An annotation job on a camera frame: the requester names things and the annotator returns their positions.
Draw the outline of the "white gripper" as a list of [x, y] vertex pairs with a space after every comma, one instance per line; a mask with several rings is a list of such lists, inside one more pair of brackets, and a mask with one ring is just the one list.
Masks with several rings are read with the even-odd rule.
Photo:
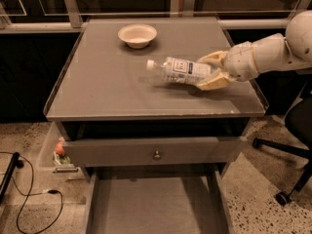
[[195, 87], [201, 91], [212, 91], [227, 87], [231, 82], [246, 82], [256, 78], [258, 71], [254, 62], [251, 42], [233, 46], [227, 51], [216, 51], [198, 59], [199, 63], [211, 65], [217, 70], [198, 82]]

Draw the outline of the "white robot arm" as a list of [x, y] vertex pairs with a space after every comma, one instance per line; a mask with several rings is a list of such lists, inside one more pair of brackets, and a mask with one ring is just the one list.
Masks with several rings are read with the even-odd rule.
[[312, 11], [305, 11], [288, 23], [285, 35], [277, 33], [255, 42], [244, 42], [228, 51], [217, 51], [198, 59], [215, 71], [196, 84], [201, 91], [246, 82], [270, 71], [290, 71], [312, 66]]

